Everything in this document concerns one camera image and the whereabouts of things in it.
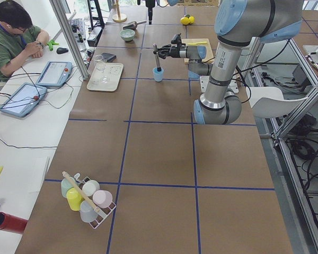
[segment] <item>lemon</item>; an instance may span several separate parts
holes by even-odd
[[[182,17],[180,19],[180,23],[182,23],[183,25],[188,25],[190,23],[190,19],[188,17]]]
[[[190,20],[190,24],[193,24],[193,23],[195,22],[195,17],[190,16],[190,17],[189,17],[189,20]]]

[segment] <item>tablet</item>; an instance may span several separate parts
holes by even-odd
[[[60,87],[66,82],[71,71],[71,62],[49,61],[38,78],[36,85]]]
[[[0,106],[0,111],[17,117],[24,117],[44,98],[47,88],[24,83]]]

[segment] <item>green shirt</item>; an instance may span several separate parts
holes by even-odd
[[[37,39],[41,29],[33,26],[23,33],[26,43],[33,42]],[[23,42],[18,35],[9,35],[0,28],[0,69],[9,63],[13,58],[21,53],[24,49]],[[9,77],[3,75],[0,71],[0,80],[7,81]]]

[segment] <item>bowl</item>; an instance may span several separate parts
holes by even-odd
[[[120,31],[120,37],[122,37],[124,41],[133,40],[135,35],[136,35],[136,32],[132,29],[125,29]]]

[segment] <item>black mouse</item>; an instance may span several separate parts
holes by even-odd
[[[66,53],[66,52],[68,52],[68,49],[66,49],[66,48],[58,48],[57,49],[57,54],[63,54],[63,53]]]

